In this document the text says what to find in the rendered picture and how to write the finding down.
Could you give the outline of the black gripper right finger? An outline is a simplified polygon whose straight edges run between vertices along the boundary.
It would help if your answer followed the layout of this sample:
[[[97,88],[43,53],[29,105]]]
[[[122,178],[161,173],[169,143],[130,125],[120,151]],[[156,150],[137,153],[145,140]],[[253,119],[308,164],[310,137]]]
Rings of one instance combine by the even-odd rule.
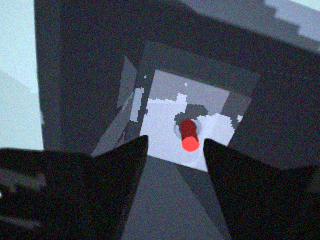
[[[320,166],[280,170],[211,138],[203,153],[232,240],[294,240],[320,199]]]

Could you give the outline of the red peg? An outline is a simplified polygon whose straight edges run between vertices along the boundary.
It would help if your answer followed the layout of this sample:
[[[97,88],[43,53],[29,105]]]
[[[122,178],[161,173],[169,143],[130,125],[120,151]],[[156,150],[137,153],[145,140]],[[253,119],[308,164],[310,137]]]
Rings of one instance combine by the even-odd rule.
[[[196,151],[199,148],[199,139],[192,120],[184,120],[181,123],[182,147],[188,152]]]

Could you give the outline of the dark grey open box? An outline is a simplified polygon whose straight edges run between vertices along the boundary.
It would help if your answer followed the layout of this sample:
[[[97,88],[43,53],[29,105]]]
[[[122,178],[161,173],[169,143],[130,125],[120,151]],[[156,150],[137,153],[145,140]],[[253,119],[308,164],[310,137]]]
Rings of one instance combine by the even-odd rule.
[[[320,166],[320,11],[291,0],[33,0],[43,150],[140,136],[155,69],[252,98],[227,147]],[[209,174],[147,155],[121,240],[232,240]]]

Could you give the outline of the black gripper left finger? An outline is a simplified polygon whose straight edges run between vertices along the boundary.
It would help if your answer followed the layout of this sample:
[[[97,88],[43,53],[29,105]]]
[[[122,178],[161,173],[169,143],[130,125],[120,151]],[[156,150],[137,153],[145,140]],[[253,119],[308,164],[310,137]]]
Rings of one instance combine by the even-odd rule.
[[[70,199],[87,240],[121,240],[149,145],[142,135],[99,156],[0,148],[0,194]]]

